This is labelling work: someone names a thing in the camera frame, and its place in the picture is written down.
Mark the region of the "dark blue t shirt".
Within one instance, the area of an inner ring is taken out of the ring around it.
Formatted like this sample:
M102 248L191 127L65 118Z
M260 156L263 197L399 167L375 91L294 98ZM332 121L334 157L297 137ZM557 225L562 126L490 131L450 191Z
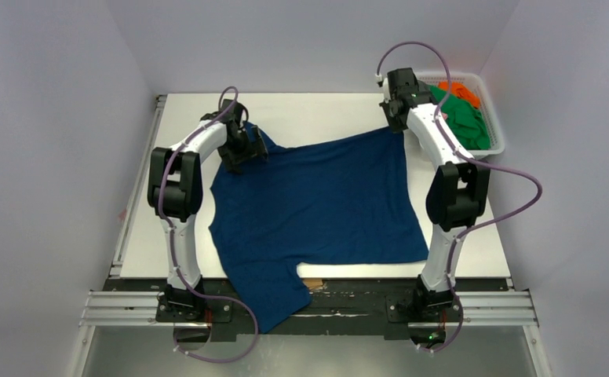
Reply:
M387 128L285 148L211 185L222 268L266 333L307 306L297 267L400 264L428 257L408 192L404 136Z

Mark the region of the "white plastic laundry basket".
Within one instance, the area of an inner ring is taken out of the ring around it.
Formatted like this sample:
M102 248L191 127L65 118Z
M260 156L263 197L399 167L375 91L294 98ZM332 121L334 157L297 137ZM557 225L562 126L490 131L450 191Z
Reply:
M494 104L487 89L478 75L452 72L423 72L415 73L419 80L428 86L447 80L460 82L467 86L481 100L480 111L487 126L491 147L488 150L467 150L455 137L454 133L443 118L439 106L441 102L435 99L435 104L421 104L409 111L407 125L421 142L424 154L432 161L433 166L442 163L463 163L465 159L481 160L501 154L505 143Z

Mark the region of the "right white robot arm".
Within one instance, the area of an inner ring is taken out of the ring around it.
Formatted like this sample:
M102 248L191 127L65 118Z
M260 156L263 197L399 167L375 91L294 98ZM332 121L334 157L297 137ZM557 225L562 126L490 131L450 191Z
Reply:
M428 85L410 68L399 68L380 79L380 103L389 129L409 130L435 169L425 198L433 224L428 257L416 280L407 308L424 320L432 319L454 303L455 271L465 233L487 205L490 172L470 162L468 152L454 136Z

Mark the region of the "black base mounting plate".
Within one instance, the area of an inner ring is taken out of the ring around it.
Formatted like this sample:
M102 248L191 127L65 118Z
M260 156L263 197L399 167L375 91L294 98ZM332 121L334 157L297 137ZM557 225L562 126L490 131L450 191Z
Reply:
M463 279L458 302L431 309L418 306L412 279L328 280L309 292L309 302L276 326L270 335L381 336L443 343L458 324L501 325L507 320L507 283ZM217 300L179 291L161 280L113 280L93 292L85 320L98 325L169 326L210 330L214 342L253 335L254 320L228 280L204 280L198 289Z

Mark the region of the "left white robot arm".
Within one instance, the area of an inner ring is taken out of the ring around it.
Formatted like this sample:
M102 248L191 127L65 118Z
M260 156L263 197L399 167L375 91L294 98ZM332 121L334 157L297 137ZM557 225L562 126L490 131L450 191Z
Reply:
M204 115L198 126L176 144L151 151L148 204L160 218L166 234L169 275L159 295L159 313L195 321L206 310L202 273L195 251L195 217L202 206L202 163L218 152L222 167L241 174L242 164L268 158L257 126L236 100L220 102L216 112Z

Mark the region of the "orange t shirt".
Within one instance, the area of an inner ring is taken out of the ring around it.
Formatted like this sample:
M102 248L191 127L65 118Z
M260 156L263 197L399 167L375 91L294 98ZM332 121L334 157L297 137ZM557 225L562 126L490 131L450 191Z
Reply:
M440 95L440 97L443 97L445 93L450 90L451 94L456 98L468 102L476 109L480 108L480 98L475 95L467 86L460 82L452 82L451 84L448 84L447 82L441 81L438 83L437 88L441 90L442 94Z

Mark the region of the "green t shirt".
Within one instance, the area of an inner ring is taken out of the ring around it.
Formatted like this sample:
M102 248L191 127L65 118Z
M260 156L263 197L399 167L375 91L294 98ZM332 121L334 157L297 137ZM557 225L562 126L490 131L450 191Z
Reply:
M429 88L435 99L441 102L445 97L445 95L440 97L441 90L432 85ZM476 109L450 93L441 107L441 112L445 115L447 125L455 137L467 150L488 150L491 147L490 136L480 108Z

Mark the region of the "aluminium frame rail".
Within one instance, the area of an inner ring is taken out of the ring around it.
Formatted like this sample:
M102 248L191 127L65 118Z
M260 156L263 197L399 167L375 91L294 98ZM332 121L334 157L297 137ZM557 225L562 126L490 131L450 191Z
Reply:
M447 316L453 324L459 313L461 321L468 326L537 326L538 319L531 296L519 291L462 291L458 294L459 310ZM339 298L342 303L334 303ZM201 321L156 320L159 304L157 294L143 291L98 291L91 292L86 300L82 326L179 326L199 327ZM396 300L374 294L350 294L344 297L316 292L312 304L282 322L283 326L304 320L386 320L397 310Z

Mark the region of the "brown tape piece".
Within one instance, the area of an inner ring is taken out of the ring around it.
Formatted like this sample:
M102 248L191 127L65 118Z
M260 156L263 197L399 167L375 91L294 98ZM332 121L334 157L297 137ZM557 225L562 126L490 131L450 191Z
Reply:
M303 279L302 282L310 291L319 290L325 285L321 279Z

